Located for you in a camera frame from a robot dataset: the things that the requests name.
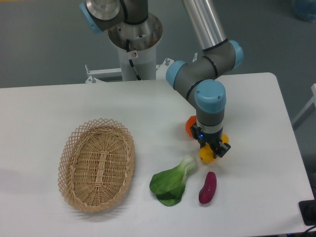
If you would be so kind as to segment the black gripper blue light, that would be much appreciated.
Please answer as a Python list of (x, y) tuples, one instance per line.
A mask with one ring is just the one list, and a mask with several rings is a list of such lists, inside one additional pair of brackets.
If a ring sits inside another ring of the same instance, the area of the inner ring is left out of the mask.
[(216, 133), (205, 133), (201, 130), (201, 127), (194, 123), (190, 127), (192, 137), (198, 141), (200, 148), (203, 148), (208, 144), (213, 151), (212, 158), (216, 159), (218, 157), (222, 158), (231, 148), (228, 143), (222, 142), (223, 129), (221, 128)]

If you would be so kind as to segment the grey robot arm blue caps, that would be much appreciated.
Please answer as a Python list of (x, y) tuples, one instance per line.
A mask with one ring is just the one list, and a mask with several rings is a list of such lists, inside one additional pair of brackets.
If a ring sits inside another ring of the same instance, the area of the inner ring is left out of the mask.
[[(226, 90), (217, 79), (243, 61), (243, 50), (227, 39), (212, 1), (185, 0), (183, 5), (203, 56), (168, 64), (165, 78), (196, 110), (188, 133), (216, 159), (230, 149), (222, 140)], [(156, 46), (163, 29), (146, 0), (85, 0), (79, 8), (92, 31), (107, 32), (118, 49), (124, 81), (156, 79)]]

